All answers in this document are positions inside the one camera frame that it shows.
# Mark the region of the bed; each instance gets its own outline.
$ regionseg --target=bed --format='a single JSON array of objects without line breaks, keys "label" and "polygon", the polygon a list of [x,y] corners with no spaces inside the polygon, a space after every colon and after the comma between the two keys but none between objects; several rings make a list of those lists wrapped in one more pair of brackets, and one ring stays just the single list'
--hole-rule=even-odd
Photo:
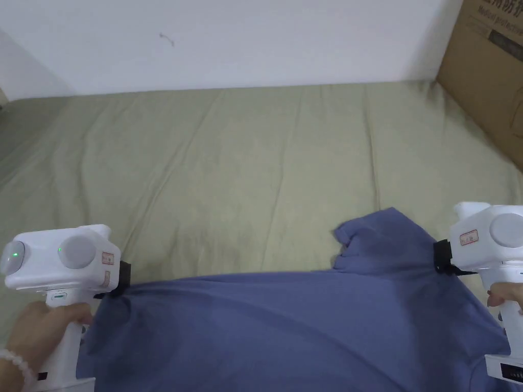
[{"label": "bed", "polygon": [[[521,173],[430,82],[26,99],[0,141],[0,243],[105,223],[133,282],[326,269],[348,219],[394,206],[441,239],[459,201],[522,202]],[[35,296],[2,286],[0,340]]]}]

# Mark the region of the blue t-shirt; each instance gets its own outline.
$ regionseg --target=blue t-shirt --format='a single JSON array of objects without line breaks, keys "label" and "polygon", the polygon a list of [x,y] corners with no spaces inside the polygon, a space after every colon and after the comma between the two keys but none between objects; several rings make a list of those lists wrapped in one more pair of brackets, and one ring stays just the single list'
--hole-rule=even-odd
[{"label": "blue t-shirt", "polygon": [[395,209],[341,225],[329,271],[208,276],[106,297],[77,374],[97,392],[508,391],[502,329]]}]

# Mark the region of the red label sticker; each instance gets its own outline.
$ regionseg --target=red label sticker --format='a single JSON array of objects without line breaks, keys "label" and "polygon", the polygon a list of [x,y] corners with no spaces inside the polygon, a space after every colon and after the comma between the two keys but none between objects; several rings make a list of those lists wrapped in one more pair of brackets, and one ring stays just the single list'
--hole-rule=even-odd
[{"label": "red label sticker", "polygon": [[109,285],[110,280],[111,280],[111,272],[105,271],[105,278],[104,278],[104,282],[101,284],[101,287],[107,287]]},{"label": "red label sticker", "polygon": [[101,263],[107,264],[109,266],[113,265],[115,263],[115,255],[112,253],[103,252],[101,254]]},{"label": "red label sticker", "polygon": [[462,234],[459,236],[459,242],[461,246],[465,246],[468,244],[477,243],[480,240],[479,236],[477,235],[477,230],[473,230],[471,232]]}]

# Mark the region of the white bead bracelet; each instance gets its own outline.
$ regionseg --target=white bead bracelet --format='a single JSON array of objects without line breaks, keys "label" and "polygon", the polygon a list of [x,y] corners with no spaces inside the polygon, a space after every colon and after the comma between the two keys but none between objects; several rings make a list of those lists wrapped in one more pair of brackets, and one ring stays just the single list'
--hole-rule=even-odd
[{"label": "white bead bracelet", "polygon": [[0,359],[5,359],[10,361],[13,365],[20,369],[22,375],[24,376],[24,390],[27,390],[33,383],[36,378],[33,371],[30,369],[24,359],[9,350],[2,349],[0,350]]}]

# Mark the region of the finger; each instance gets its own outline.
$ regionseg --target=finger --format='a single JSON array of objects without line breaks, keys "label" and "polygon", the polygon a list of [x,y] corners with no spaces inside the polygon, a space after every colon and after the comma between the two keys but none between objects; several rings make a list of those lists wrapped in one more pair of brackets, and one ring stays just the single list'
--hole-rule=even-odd
[{"label": "finger", "polygon": [[487,299],[487,306],[499,306],[503,304],[505,300],[501,297],[498,297],[497,295],[489,295]]},{"label": "finger", "polygon": [[91,314],[91,307],[85,303],[73,304],[62,306],[62,312],[64,321],[69,324],[70,322],[80,322],[82,324],[93,323],[93,315]]},{"label": "finger", "polygon": [[494,283],[490,291],[496,297],[516,301],[520,307],[523,307],[523,284],[521,283]]}]

